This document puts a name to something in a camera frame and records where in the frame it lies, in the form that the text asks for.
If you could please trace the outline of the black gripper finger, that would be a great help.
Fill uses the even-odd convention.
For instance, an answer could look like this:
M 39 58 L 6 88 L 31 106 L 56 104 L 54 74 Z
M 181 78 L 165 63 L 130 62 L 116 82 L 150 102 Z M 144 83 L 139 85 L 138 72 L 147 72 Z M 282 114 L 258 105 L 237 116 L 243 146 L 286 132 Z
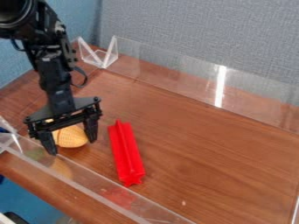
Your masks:
M 88 141 L 94 143 L 99 136 L 99 119 L 94 115 L 88 115 L 84 118 L 84 132 L 88 137 Z
M 58 148 L 54 141 L 52 133 L 47 130 L 42 130 L 38 132 L 38 137 L 42 142 L 42 146 L 47 150 L 50 155 L 58 155 Z

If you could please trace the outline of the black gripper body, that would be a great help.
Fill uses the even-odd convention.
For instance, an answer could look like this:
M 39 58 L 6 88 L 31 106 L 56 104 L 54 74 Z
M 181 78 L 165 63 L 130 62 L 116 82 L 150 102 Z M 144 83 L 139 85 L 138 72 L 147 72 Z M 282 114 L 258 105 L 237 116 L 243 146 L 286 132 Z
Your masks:
M 50 132 L 84 122 L 87 116 L 102 116 L 100 99 L 94 97 L 75 98 L 70 85 L 47 87 L 42 85 L 47 94 L 46 106 L 24 118 L 30 136 L 38 138 L 38 132 Z

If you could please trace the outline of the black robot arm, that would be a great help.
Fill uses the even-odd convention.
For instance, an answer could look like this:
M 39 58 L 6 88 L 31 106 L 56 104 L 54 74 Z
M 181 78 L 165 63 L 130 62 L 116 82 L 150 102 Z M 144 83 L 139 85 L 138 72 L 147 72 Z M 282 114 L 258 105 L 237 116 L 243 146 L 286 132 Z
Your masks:
M 0 0 L 0 39 L 8 39 L 14 48 L 27 54 L 47 94 L 47 105 L 24 119 L 30 136 L 40 140 L 47 152 L 55 155 L 52 132 L 82 123 L 88 140 L 95 142 L 100 99 L 72 95 L 71 72 L 82 69 L 76 67 L 76 51 L 66 25 L 44 0 Z

